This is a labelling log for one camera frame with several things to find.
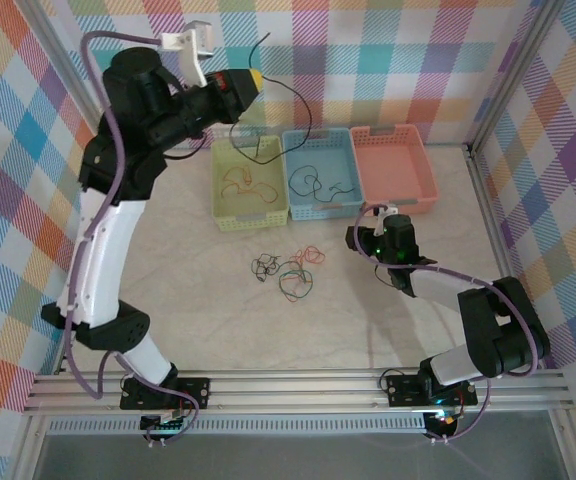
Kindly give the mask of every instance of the pink basket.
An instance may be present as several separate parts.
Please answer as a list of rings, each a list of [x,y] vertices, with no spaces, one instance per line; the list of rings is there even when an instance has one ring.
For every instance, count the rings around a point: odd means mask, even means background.
[[[367,204],[394,203],[401,213],[426,213],[438,191],[414,125],[350,129]]]

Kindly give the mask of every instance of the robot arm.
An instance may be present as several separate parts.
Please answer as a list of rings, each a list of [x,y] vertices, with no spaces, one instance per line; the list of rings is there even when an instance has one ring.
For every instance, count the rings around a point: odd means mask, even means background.
[[[436,263],[419,255],[410,217],[399,215],[395,207],[380,209],[375,214],[375,229],[359,227],[364,252],[389,265]],[[357,250],[353,230],[349,227],[346,243]],[[430,270],[393,268],[388,273],[398,290],[411,297],[435,301],[461,315],[466,344],[420,364],[417,377],[428,399],[463,382],[497,377],[531,363],[528,340],[517,318],[485,287]],[[532,333],[539,358],[543,358],[550,352],[548,337],[519,280],[506,277],[490,283],[517,307]]]
[[[177,40],[186,41],[185,37]],[[190,35],[190,41],[193,48],[187,51],[196,57],[196,34]],[[169,41],[168,47],[176,49],[174,42]],[[163,67],[155,50],[136,47],[113,57],[103,82],[122,133],[126,168],[110,208],[85,244],[73,312],[76,339],[93,350],[120,352],[140,377],[172,387],[177,370],[148,333],[148,315],[119,300],[130,239],[156,178],[166,168],[164,152],[187,138],[201,138],[203,130],[216,122],[236,122],[258,95],[261,78],[254,70],[231,69],[205,76],[199,70],[190,76],[187,88]],[[174,94],[170,85],[177,90]],[[102,117],[97,136],[86,146],[80,170],[83,193],[75,251],[115,174],[115,147]],[[42,318],[62,328],[73,263],[58,301],[42,308]]]

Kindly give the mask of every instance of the plaid wall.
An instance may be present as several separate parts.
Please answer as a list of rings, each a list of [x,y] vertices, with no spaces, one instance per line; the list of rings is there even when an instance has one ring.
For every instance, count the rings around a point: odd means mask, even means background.
[[[247,67],[252,45],[271,36],[254,65],[304,94],[315,123],[414,123],[425,141],[463,143],[498,85],[542,0],[41,0],[85,78],[82,32],[110,29],[144,36],[210,22],[214,58],[206,71]],[[105,68],[122,48],[93,44]],[[181,75],[176,54],[165,65]],[[257,126],[305,127],[307,112],[281,86],[266,84],[245,114]]]
[[[39,310],[65,279],[90,137],[13,0],[0,0],[0,478],[34,374],[48,371],[59,339]]]
[[[483,153],[514,269],[576,395],[576,0],[566,2]]]

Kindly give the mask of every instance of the plastic basket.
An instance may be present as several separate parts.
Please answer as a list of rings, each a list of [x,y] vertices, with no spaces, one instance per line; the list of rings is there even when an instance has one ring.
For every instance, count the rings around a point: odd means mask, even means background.
[[[417,127],[355,127],[350,133],[367,203],[394,203],[406,215],[432,208],[437,182]]]
[[[303,130],[284,132],[284,149],[299,145],[305,134]],[[313,130],[303,146],[285,156],[290,216],[293,220],[357,216],[364,196],[347,128]],[[314,189],[313,173],[318,174],[321,182],[317,198],[310,193]],[[335,194],[339,189],[351,191]]]
[[[260,162],[281,153],[278,136],[239,137],[235,143],[246,155],[252,158],[257,155]],[[286,225],[288,195],[283,156],[268,165],[257,165],[235,150],[227,139],[215,140],[211,152],[212,214],[222,232]],[[244,176],[250,181],[248,185]],[[235,182],[243,188],[238,190]],[[272,203],[267,202],[275,195],[267,186],[277,192]]]

